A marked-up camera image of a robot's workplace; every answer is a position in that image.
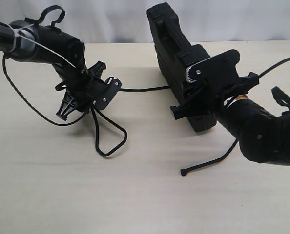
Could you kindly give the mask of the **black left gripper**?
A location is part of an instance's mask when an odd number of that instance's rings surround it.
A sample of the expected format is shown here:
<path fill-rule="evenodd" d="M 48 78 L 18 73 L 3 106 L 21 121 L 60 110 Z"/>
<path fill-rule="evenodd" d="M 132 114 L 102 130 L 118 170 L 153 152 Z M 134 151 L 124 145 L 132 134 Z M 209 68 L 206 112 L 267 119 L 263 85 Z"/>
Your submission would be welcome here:
<path fill-rule="evenodd" d="M 62 82 L 55 86 L 56 91 L 65 90 L 59 110 L 56 115 L 67 120 L 73 111 L 86 112 L 90 105 L 106 91 L 106 83 L 101 80 L 106 64 L 98 61 L 89 69 L 84 65 L 77 70 L 71 66 L 54 65 Z"/>

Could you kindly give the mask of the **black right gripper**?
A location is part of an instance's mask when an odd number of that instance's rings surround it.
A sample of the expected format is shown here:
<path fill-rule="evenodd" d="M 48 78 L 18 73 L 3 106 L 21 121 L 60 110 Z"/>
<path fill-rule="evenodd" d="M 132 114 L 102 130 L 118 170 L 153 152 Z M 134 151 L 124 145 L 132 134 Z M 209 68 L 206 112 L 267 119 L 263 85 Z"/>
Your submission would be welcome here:
<path fill-rule="evenodd" d="M 170 109 L 175 119 L 211 115 L 215 110 L 228 107 L 238 97 L 246 96 L 249 90 L 258 84 L 259 75 L 254 72 L 250 72 L 245 77 L 237 78 L 232 85 L 221 88 L 217 94 L 212 94 L 210 90 L 217 84 L 208 85 L 203 82 L 193 90 L 182 104 L 170 106 Z"/>

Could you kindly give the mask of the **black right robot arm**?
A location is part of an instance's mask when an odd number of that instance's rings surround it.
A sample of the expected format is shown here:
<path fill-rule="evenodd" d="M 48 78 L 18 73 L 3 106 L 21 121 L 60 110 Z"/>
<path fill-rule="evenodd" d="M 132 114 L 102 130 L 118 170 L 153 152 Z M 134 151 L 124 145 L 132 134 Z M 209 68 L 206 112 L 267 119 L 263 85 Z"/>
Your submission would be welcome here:
<path fill-rule="evenodd" d="M 243 156 L 252 162 L 290 166 L 290 97 L 272 88 L 274 100 L 286 107 L 274 116 L 247 97 L 259 84 L 259 76 L 210 78 L 192 84 L 185 100 L 172 106 L 175 119 L 212 115 L 239 143 Z"/>

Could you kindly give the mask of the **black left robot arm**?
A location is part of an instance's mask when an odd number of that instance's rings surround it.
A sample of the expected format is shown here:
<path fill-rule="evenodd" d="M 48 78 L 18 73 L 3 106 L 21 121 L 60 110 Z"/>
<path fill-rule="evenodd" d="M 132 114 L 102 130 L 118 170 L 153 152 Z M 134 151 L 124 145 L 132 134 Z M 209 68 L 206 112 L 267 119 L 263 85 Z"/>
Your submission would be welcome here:
<path fill-rule="evenodd" d="M 101 79 L 106 64 L 98 61 L 88 68 L 84 43 L 53 25 L 41 26 L 27 20 L 0 22 L 0 52 L 4 53 L 3 66 L 6 59 L 53 66 L 61 79 L 55 89 L 65 91 L 56 113 L 62 120 L 73 111 L 86 114 L 108 105 L 110 82 Z"/>

